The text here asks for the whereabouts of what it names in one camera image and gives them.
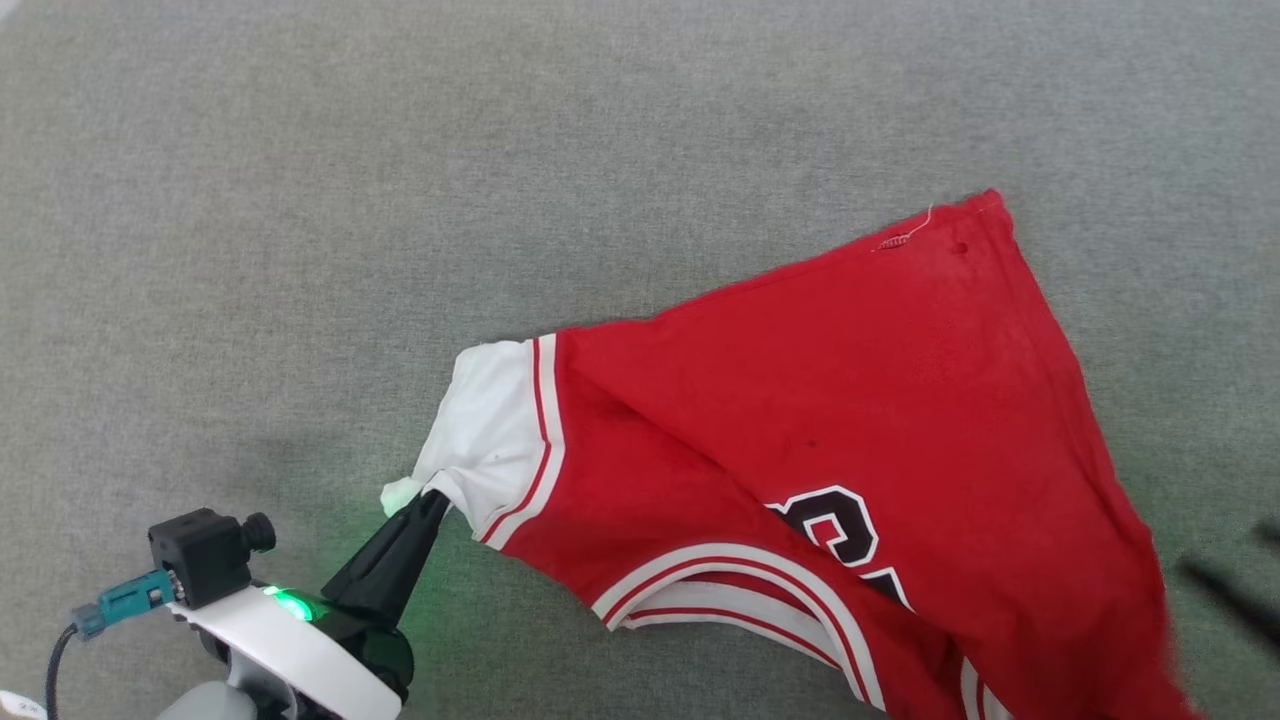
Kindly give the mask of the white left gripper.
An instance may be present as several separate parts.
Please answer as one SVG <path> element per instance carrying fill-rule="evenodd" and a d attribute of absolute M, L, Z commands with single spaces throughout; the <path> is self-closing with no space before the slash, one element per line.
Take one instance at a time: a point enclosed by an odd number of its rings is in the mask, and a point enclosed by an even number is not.
<path fill-rule="evenodd" d="M 396 511 L 321 588 L 330 605 L 399 624 L 452 502 L 430 489 Z M 399 696 L 265 589 L 169 610 L 228 651 L 228 675 L 187 691 L 165 720 L 397 720 Z"/>

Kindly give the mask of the red white basketball jersey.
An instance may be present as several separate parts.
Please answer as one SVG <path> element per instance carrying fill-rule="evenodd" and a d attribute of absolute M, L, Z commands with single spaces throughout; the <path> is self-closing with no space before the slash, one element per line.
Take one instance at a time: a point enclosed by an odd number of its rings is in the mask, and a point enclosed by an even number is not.
<path fill-rule="evenodd" d="M 650 319 L 465 350 L 385 514 L 892 720 L 1201 720 L 1149 528 L 993 190 Z"/>

